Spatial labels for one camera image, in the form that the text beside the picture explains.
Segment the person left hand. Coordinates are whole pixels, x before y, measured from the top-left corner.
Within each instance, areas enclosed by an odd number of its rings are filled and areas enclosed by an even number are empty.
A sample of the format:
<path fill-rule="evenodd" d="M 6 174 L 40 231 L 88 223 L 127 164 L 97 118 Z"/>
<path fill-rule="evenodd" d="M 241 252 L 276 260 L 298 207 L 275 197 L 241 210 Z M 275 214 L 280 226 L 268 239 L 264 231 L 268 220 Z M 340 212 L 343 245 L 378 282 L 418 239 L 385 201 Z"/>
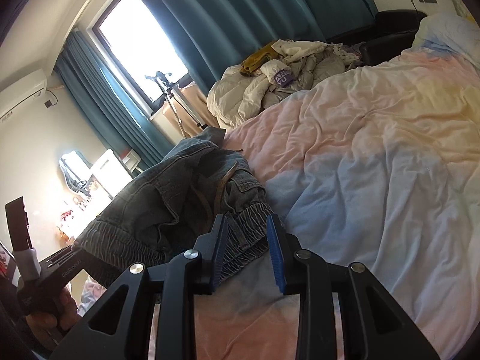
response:
<path fill-rule="evenodd" d="M 77 303 L 68 287 L 62 289 L 58 295 L 58 300 L 62 306 L 62 313 L 58 318 L 53 314 L 41 311 L 26 316 L 26 322 L 32 334 L 49 351 L 53 351 L 57 345 L 51 335 L 55 328 L 68 331 L 81 320 L 81 316 L 77 312 Z"/>

